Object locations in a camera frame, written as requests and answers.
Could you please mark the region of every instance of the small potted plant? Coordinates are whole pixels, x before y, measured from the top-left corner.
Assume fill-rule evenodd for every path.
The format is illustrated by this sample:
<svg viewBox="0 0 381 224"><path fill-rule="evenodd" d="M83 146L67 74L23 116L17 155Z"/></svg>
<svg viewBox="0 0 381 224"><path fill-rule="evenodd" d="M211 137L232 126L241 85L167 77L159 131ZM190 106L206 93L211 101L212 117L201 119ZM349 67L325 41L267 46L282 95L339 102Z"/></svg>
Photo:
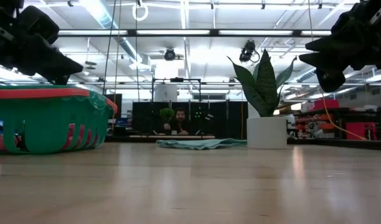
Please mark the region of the small potted plant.
<svg viewBox="0 0 381 224"><path fill-rule="evenodd" d="M169 124L170 120L174 116L174 110L171 108L164 108L160 110L160 117L163 120L164 125ZM170 134L171 130L166 130L166 134Z"/></svg>
<svg viewBox="0 0 381 224"><path fill-rule="evenodd" d="M287 145L286 118L274 117L273 112L280 102L277 89L291 76L291 65L277 78L268 52L264 50L260 63L251 73L246 68L233 63L236 78L242 84L246 99L256 110L247 119L247 146L256 149L283 149Z"/></svg>

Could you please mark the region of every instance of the man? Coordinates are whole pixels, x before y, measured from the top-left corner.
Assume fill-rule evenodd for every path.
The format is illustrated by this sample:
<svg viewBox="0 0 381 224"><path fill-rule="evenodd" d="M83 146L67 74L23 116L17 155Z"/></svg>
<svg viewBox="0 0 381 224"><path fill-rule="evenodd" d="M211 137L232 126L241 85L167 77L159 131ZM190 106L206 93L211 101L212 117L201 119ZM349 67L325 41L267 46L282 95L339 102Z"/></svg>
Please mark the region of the man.
<svg viewBox="0 0 381 224"><path fill-rule="evenodd" d="M174 119L169 124L164 124L165 130L177 131L177 134L189 135L190 127L186 119L186 113L183 108L177 108Z"/></svg>

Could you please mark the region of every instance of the blue cloth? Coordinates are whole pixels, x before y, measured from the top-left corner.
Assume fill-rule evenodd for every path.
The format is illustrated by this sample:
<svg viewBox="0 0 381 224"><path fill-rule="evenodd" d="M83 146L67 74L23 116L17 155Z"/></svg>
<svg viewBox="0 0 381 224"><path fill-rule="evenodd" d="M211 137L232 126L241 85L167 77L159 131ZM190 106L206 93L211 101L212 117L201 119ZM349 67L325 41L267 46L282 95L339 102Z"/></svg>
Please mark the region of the blue cloth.
<svg viewBox="0 0 381 224"><path fill-rule="evenodd" d="M156 144L160 147L169 147L176 149L217 149L223 147L239 147L246 146L246 140L236 139L208 139L208 140L191 140L191 141L175 141L175 140L158 140Z"/></svg>

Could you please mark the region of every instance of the green basket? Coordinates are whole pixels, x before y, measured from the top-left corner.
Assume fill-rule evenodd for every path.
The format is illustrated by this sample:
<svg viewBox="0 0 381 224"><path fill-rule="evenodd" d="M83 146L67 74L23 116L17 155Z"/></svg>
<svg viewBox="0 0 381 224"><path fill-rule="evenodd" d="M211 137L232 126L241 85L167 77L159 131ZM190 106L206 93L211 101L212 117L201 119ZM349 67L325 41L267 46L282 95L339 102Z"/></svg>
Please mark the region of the green basket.
<svg viewBox="0 0 381 224"><path fill-rule="evenodd" d="M0 153L94 148L105 140L108 119L116 111L117 106L103 95L81 88L0 86L0 145L4 146Z"/></svg>

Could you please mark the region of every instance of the snake plant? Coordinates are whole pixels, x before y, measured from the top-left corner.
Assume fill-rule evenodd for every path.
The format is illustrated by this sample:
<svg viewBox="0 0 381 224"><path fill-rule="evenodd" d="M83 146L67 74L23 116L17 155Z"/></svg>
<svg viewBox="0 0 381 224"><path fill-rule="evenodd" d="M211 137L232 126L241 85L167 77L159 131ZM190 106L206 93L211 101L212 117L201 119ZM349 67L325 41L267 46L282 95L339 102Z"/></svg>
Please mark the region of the snake plant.
<svg viewBox="0 0 381 224"><path fill-rule="evenodd" d="M271 58L268 52L264 50L260 63L255 66L251 73L246 68L235 64L236 78L242 84L247 101L257 110L261 117L273 116L274 110L280 102L280 91L283 83L290 78L293 72L293 59L290 66L282 71L275 79L275 72L271 64Z"/></svg>

